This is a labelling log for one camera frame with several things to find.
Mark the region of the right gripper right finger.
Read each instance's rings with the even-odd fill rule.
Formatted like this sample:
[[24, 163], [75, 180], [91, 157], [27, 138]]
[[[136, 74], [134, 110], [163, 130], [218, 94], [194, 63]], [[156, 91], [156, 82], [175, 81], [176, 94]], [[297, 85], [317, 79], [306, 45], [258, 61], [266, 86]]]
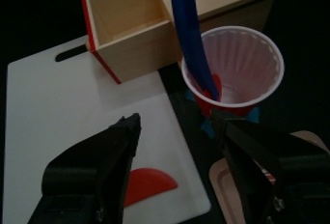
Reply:
[[246, 224], [330, 224], [330, 153], [215, 110], [211, 124]]

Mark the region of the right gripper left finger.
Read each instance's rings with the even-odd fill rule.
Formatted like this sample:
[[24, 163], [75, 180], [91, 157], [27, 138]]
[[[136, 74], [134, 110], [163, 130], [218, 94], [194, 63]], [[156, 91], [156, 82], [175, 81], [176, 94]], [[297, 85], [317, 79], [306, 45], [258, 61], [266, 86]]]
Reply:
[[140, 116], [132, 114], [49, 162], [27, 224], [123, 224], [139, 135]]

